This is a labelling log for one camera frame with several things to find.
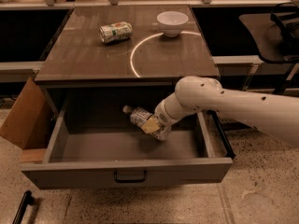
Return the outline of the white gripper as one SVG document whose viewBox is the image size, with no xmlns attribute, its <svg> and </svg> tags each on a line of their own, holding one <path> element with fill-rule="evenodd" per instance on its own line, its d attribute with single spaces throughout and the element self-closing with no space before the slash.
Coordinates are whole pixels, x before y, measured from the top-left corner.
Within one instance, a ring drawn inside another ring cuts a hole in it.
<svg viewBox="0 0 299 224">
<path fill-rule="evenodd" d="M 141 127 L 144 133 L 154 133 L 163 126 L 172 126 L 179 122 L 180 106 L 178 103 L 170 103 L 162 100 L 155 108 L 155 117 L 150 117 Z"/>
</svg>

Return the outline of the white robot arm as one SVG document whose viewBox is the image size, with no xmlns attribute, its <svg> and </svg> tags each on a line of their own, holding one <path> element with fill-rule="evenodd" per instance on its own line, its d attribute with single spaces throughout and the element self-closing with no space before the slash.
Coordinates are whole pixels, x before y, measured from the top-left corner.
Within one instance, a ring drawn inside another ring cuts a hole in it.
<svg viewBox="0 0 299 224">
<path fill-rule="evenodd" d="M 220 112 L 227 118 L 299 146 L 298 98 L 227 90 L 218 80 L 207 77 L 182 78 L 174 93 L 156 106 L 153 120 L 146 122 L 142 130 L 155 133 L 203 110 Z"/>
</svg>

